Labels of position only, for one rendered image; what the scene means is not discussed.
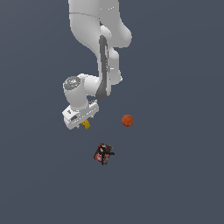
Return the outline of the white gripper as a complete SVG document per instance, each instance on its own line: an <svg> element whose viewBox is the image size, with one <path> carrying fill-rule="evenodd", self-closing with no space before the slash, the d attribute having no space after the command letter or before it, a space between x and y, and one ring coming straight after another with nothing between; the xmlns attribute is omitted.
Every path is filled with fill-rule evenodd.
<svg viewBox="0 0 224 224"><path fill-rule="evenodd" d="M99 105L97 100L92 100L87 103L87 106L81 110L72 110L71 106L68 106L63 112L65 125L72 130L73 128L79 128L86 119L93 119L95 114L99 111Z"/></svg>

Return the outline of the dark red printed box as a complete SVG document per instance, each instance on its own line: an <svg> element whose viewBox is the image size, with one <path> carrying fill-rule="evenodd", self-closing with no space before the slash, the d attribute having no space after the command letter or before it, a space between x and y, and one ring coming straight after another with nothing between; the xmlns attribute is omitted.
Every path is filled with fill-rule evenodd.
<svg viewBox="0 0 224 224"><path fill-rule="evenodd" d="M93 156L93 159L95 161L100 162L102 165L106 165L109 161L109 157L115 155L115 153L112 150L113 150L112 146L105 143L100 143Z"/></svg>

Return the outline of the orange-red ball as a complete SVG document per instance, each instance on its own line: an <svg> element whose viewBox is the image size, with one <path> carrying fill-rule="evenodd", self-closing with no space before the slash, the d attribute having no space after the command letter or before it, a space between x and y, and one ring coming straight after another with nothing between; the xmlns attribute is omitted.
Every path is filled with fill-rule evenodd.
<svg viewBox="0 0 224 224"><path fill-rule="evenodd" d="M122 117L122 124L125 127L130 127L134 123L134 118L131 115L124 115Z"/></svg>

